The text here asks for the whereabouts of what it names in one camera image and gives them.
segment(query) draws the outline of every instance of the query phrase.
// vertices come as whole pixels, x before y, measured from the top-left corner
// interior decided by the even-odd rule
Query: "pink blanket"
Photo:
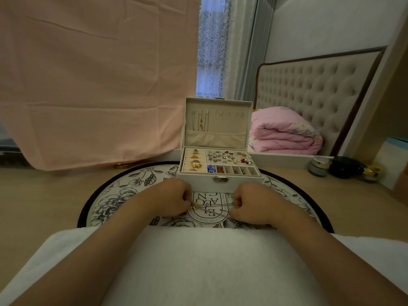
[[[259,153],[315,155],[322,136],[310,123],[286,107],[269,107],[252,113],[249,145]]]

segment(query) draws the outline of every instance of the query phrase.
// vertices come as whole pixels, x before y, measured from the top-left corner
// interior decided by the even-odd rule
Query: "white jewelry box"
[[[195,192],[233,193],[243,182],[262,183],[248,154],[251,115],[252,102],[186,98],[177,177]]]

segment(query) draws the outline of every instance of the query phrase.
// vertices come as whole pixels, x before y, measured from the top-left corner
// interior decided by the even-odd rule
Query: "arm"
[[[187,211],[191,194],[190,185],[170,179],[130,198],[11,305],[99,305],[143,229],[157,215]]]
[[[331,305],[408,305],[408,295],[275,191],[258,183],[242,184],[233,197],[231,216],[280,230]]]

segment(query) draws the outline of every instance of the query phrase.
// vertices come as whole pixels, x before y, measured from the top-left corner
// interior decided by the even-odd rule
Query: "jewelry box lid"
[[[186,98],[181,147],[248,149],[252,102]]]

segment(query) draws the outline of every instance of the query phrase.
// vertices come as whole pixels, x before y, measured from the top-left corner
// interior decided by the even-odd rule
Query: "bed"
[[[284,106],[294,110],[322,135],[324,143],[319,154],[335,156],[385,48],[261,64],[254,109]]]

